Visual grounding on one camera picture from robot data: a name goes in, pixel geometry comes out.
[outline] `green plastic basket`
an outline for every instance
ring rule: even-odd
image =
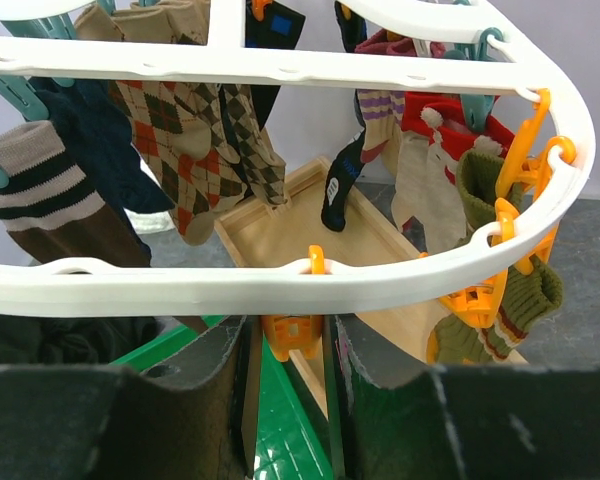
[[[215,325],[222,316],[205,317]],[[146,370],[191,343],[197,334],[182,326],[119,358],[114,365]],[[254,480],[333,478],[327,456],[284,368],[264,342]]]

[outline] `wooden tray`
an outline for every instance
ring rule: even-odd
[[[276,211],[252,198],[216,222],[216,232],[237,266],[279,267],[306,257],[312,244],[320,245],[327,258],[352,266],[418,257],[416,248],[355,187],[348,197],[344,231],[335,233],[322,224],[320,212],[329,166],[329,161],[320,157],[288,175],[290,203]],[[427,338],[436,322],[448,314],[432,300],[359,317],[396,346],[425,361]],[[291,360],[326,415],[321,355],[306,361],[292,352]],[[515,352],[511,361],[524,363]]]

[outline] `white plastic frame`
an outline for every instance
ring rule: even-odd
[[[558,156],[559,147],[551,151],[551,182],[538,201],[516,220],[516,237],[496,247],[487,243],[488,236],[499,230],[492,223],[479,229],[468,245],[450,252],[361,268],[329,260],[331,275],[324,276],[300,275],[309,270],[306,259],[277,269],[120,269],[95,259],[75,258],[26,269],[0,265],[0,313],[311,314],[408,305],[479,283],[513,264],[557,224],[584,187],[593,166],[595,137],[582,97],[569,78],[487,1],[474,0],[471,7],[415,0],[342,3],[394,32],[429,40],[467,43],[476,41],[483,29],[498,27],[506,42],[491,38],[490,44],[513,63],[241,49],[241,36],[230,35],[223,40],[214,32],[226,33],[227,28],[236,26],[230,15],[219,15],[220,6],[244,12],[243,1],[212,0],[211,40],[207,47],[2,37],[0,73],[517,93],[531,101],[537,98],[533,90],[547,87],[552,93],[550,113],[557,133],[574,141],[576,162],[568,166]],[[55,15],[86,3],[2,0],[0,20]],[[65,275],[73,272],[92,275]]]

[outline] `white wall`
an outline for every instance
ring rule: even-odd
[[[492,0],[573,79],[593,116],[598,139],[596,165],[585,195],[600,198],[600,0]],[[331,0],[283,0],[307,16],[302,50],[341,51]],[[129,1],[118,0],[124,7]],[[0,26],[0,34],[6,30]],[[311,158],[333,157],[358,131],[348,89],[283,87],[269,121],[272,141],[291,169]],[[502,99],[495,111],[512,129],[529,115],[519,99]],[[0,133],[20,122],[20,116],[0,98]],[[541,141],[553,133],[545,128]],[[380,162],[365,169],[367,179],[390,181]],[[23,264],[24,254],[0,223],[0,263]]]

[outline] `gray floor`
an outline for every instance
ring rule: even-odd
[[[393,186],[358,188],[390,218]],[[156,267],[233,266],[215,234],[200,247],[185,245],[173,230],[144,240],[152,247]],[[416,246],[421,242],[410,240]],[[600,365],[600,201],[579,200],[571,208],[560,226],[551,265],[564,281],[564,304],[536,324],[520,351],[535,364]]]

